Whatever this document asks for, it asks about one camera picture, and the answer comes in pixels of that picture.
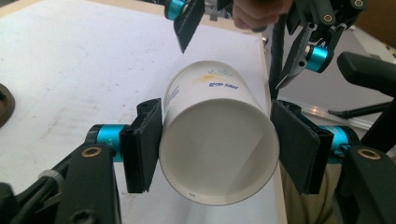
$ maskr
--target black cable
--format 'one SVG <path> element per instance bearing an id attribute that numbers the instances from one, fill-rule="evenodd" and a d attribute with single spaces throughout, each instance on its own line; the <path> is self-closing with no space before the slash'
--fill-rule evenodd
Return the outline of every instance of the black cable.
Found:
<path id="1" fill-rule="evenodd" d="M 271 99 L 276 99 L 279 90 L 276 89 L 283 68 L 283 46 L 285 38 L 285 25 L 287 15 L 281 15 L 279 21 L 274 25 L 273 43 L 271 46 L 271 67 L 268 84 L 270 86 Z"/>
<path id="2" fill-rule="evenodd" d="M 65 157 L 62 161 L 60 161 L 57 165 L 55 165 L 52 170 L 57 171 L 64 178 L 66 178 L 67 168 L 70 163 L 70 155 Z M 42 186 L 46 183 L 46 177 L 39 178 L 33 185 L 31 185 L 28 189 L 24 190 L 22 193 L 18 194 L 17 201 L 20 206 L 23 206 L 30 198 L 33 197 L 37 193 L 38 190 L 42 188 Z"/>
<path id="3" fill-rule="evenodd" d="M 57 189 L 57 183 L 54 179 L 50 177 L 42 177 L 45 178 L 45 183 L 39 189 L 32 198 L 27 201 L 21 211 L 11 220 L 10 224 L 21 224 L 25 223 L 28 218 L 35 213 L 37 207 L 45 201 L 45 199 L 55 190 Z"/>

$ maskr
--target human hand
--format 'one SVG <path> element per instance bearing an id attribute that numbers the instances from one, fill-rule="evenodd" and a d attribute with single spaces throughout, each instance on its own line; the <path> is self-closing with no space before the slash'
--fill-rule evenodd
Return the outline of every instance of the human hand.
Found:
<path id="1" fill-rule="evenodd" d="M 233 0 L 233 23 L 241 29 L 262 28 L 289 11 L 292 0 Z"/>

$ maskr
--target paper cup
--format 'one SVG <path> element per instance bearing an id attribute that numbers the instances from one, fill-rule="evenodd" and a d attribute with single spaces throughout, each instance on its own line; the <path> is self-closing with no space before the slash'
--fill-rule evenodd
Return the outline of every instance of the paper cup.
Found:
<path id="1" fill-rule="evenodd" d="M 209 205 L 237 203 L 271 178 L 276 130 L 231 66 L 184 68 L 168 87 L 164 110 L 160 164 L 181 195 Z"/>

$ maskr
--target screw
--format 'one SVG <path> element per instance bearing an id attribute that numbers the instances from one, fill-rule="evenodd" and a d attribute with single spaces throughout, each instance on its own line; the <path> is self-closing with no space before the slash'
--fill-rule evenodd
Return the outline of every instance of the screw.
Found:
<path id="1" fill-rule="evenodd" d="M 84 149 L 81 152 L 81 156 L 83 157 L 94 157 L 99 155 L 102 152 L 102 149 L 100 147 L 89 147 Z"/>
<path id="2" fill-rule="evenodd" d="M 324 17 L 323 17 L 323 20 L 325 20 L 325 21 L 332 21 L 332 16 L 331 15 L 325 15 Z"/>
<path id="3" fill-rule="evenodd" d="M 357 7 L 363 6 L 363 1 L 361 1 L 361 0 L 356 0 L 356 1 L 355 1 L 355 6 L 357 6 Z"/>
<path id="4" fill-rule="evenodd" d="M 361 156 L 363 156 L 364 158 L 369 159 L 369 160 L 378 161 L 381 159 L 381 156 L 378 153 L 376 153 L 370 149 L 362 148 L 362 149 L 358 150 L 358 153 Z"/>

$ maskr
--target white tabletop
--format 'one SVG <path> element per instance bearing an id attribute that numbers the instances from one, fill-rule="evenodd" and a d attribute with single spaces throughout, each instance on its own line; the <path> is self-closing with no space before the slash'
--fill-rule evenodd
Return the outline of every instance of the white tabletop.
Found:
<path id="1" fill-rule="evenodd" d="M 172 77 L 203 60 L 227 63 L 269 115 L 260 39 L 201 25 L 185 54 L 173 23 L 89 1 L 40 1 L 0 19 L 0 82 L 16 100 L 0 129 L 0 180 L 16 193 L 83 143 L 94 124 L 128 124 L 135 107 L 163 98 Z M 115 164 L 124 223 L 280 223 L 279 171 L 253 197 L 205 206 L 176 193 L 159 165 L 149 193 L 128 194 Z"/>

